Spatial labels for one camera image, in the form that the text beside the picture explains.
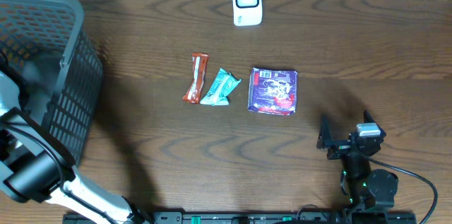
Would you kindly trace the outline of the red-orange snack bar wrapper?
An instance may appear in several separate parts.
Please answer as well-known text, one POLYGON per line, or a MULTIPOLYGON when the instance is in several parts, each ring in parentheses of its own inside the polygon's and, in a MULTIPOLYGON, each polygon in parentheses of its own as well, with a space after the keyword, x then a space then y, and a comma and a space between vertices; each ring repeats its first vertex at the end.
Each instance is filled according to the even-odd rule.
POLYGON ((209 54, 206 53, 192 54, 194 79, 182 100, 193 104, 198 104, 201 101, 208 58, 209 54))

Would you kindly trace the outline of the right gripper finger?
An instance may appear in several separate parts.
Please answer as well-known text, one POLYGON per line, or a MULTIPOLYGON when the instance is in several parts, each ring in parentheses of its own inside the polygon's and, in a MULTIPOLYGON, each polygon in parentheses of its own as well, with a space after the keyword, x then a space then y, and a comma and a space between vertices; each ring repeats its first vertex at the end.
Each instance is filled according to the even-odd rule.
POLYGON ((333 137, 331 136, 331 130, 328 125, 327 116, 321 116, 321 125, 319 130, 319 137, 316 147, 318 149, 330 148, 333 145, 333 137))
MULTIPOLYGON (((364 116, 364 123, 372 123, 372 122, 376 123, 374 118, 370 115, 370 113, 367 110, 364 111, 363 116, 364 116)), ((386 136, 386 132, 380 126, 379 126, 379 128, 381 129, 380 137, 384 138, 386 136)))

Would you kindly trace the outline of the purple sanitary pad pack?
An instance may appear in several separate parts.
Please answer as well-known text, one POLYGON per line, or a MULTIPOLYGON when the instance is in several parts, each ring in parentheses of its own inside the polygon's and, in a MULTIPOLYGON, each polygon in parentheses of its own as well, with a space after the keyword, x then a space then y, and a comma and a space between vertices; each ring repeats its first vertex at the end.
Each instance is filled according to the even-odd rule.
POLYGON ((297 106, 296 71, 254 67, 249 79, 248 111, 289 116, 297 106))

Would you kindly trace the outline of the teal snack packet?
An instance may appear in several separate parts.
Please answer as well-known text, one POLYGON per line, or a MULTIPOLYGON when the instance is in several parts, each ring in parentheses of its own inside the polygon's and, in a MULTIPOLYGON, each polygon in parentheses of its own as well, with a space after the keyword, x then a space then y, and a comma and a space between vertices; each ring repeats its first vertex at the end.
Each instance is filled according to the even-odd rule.
POLYGON ((226 106, 229 105, 228 95, 242 82, 223 68, 218 71, 209 91, 201 99, 201 105, 226 106))

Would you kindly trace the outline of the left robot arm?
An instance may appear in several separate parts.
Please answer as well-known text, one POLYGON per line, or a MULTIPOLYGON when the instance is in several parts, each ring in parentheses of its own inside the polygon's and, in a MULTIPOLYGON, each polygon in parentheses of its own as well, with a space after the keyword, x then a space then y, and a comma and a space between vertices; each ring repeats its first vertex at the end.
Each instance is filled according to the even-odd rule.
POLYGON ((85 178, 65 146, 22 111, 20 88, 1 74, 1 190, 26 203, 67 207, 94 223, 152 223, 122 196, 85 178))

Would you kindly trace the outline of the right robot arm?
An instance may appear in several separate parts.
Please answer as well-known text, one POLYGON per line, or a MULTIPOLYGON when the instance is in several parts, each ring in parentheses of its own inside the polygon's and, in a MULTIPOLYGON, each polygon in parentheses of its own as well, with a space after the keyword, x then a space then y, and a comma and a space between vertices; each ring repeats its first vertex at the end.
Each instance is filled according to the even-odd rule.
POLYGON ((329 160, 340 160, 343 170, 341 190, 349 196, 351 207, 342 210, 343 223, 387 223, 388 209, 394 207, 398 190, 397 175, 383 169, 373 170, 370 157, 381 150, 386 132, 365 111, 364 121, 356 125, 347 139, 334 139, 327 116, 321 117, 316 147, 327 150, 329 160))

